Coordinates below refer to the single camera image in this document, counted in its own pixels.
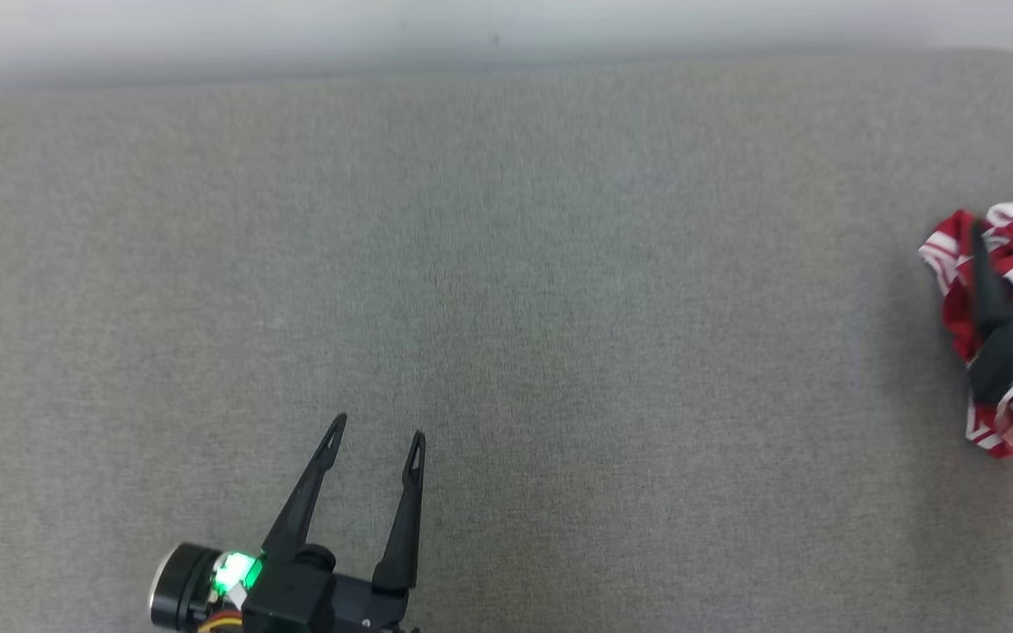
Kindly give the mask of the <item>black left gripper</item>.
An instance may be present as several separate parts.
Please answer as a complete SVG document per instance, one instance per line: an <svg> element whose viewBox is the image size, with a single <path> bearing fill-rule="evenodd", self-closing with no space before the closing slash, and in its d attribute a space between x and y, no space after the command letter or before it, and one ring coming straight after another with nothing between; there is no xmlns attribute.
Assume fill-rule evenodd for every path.
<svg viewBox="0 0 1013 633"><path fill-rule="evenodd" d="M306 546L318 493L332 469L348 416L334 418L261 545L263 557L222 553L210 569L213 632L401 632L417 585L426 436L412 438L402 494L371 579L334 572L329 550ZM269 562L290 562L278 565Z"/></svg>

